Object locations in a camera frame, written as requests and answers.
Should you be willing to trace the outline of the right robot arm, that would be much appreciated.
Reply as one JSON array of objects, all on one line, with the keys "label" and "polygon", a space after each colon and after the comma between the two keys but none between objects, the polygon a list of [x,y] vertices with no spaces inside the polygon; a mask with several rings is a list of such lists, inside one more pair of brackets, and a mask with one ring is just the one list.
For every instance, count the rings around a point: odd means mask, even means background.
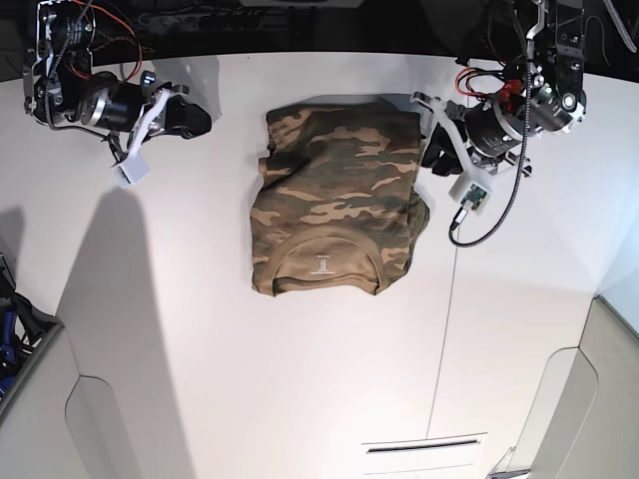
[{"label": "right robot arm", "polygon": [[[106,143],[119,163],[161,136],[185,140],[208,133],[213,120],[189,101],[185,85],[144,69],[144,46],[133,23],[103,1],[39,1],[34,48],[23,67],[24,108],[54,131],[80,131]],[[132,47],[128,74],[94,68],[101,51]]]}]

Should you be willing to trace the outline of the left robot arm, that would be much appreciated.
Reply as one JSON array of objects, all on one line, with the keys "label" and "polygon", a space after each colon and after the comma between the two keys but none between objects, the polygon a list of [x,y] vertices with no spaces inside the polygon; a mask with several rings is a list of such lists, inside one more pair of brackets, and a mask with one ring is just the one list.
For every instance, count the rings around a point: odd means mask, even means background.
[{"label": "left robot arm", "polygon": [[515,165],[524,139],[583,119],[583,16],[580,1],[487,2],[456,60],[455,89],[475,104],[444,109],[472,165]]}]

